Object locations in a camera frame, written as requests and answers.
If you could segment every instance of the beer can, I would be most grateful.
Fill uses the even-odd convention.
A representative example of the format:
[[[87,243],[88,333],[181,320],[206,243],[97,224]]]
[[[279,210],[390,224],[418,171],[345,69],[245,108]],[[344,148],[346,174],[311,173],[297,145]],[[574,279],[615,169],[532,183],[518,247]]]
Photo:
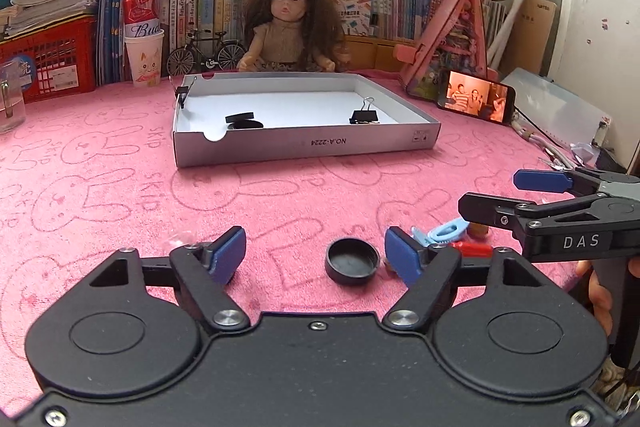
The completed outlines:
[[[148,37],[160,31],[158,0],[123,0],[125,37]]]

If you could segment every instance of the pink tablecloth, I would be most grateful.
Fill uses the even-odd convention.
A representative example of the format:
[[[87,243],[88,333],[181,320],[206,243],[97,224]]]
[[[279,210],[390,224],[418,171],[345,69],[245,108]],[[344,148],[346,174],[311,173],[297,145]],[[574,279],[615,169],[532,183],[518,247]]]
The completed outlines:
[[[241,225],[248,250],[229,292],[253,320],[260,310],[382,314],[402,283],[381,269],[366,288],[335,285],[323,266],[332,240],[357,236],[382,252],[387,227],[429,230],[456,217],[469,190],[540,201],[511,183],[519,168],[543,168],[535,147],[510,128],[421,102],[442,122],[431,151],[177,172],[174,102],[168,82],[116,84],[28,105],[28,121],[0,137],[0,408],[8,413],[38,394],[22,347],[29,325],[119,247],[161,255],[170,230],[209,240]],[[491,243],[516,247],[503,231]],[[564,283],[572,266],[543,270]]]

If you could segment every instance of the miniature bicycle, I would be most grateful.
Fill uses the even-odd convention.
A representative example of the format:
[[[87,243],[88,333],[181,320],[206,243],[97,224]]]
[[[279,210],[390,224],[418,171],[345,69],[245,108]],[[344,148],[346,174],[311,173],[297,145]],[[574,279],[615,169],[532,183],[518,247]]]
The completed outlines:
[[[246,53],[245,48],[237,39],[223,41],[226,32],[216,32],[215,37],[201,39],[196,28],[187,32],[187,43],[173,50],[166,60],[166,68],[169,74],[189,74],[196,70],[202,73],[202,68],[212,70],[216,67],[221,70],[235,70],[238,62]],[[213,42],[213,54],[207,56],[198,47],[201,42]]]

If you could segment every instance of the doll's hair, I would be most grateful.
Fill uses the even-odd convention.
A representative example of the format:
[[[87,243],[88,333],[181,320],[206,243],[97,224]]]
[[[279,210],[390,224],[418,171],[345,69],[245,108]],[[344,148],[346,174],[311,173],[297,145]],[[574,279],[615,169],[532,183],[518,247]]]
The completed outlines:
[[[254,28],[273,20],[272,1],[249,0],[247,3],[244,16],[244,42],[247,49],[254,40]],[[302,70],[314,49],[338,64],[341,62],[337,50],[344,41],[344,32],[334,0],[306,0],[302,39],[304,47],[297,64]]]

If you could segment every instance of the bicycle wheel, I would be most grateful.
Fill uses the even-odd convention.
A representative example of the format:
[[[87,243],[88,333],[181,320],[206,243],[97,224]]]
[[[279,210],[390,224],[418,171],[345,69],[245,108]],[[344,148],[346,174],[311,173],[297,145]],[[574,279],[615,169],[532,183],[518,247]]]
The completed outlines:
[[[235,70],[238,62],[244,57],[244,48],[238,42],[223,42],[218,52],[218,65],[221,70]]]
[[[170,75],[189,74],[196,64],[196,57],[191,48],[178,48],[169,54],[166,70]]]

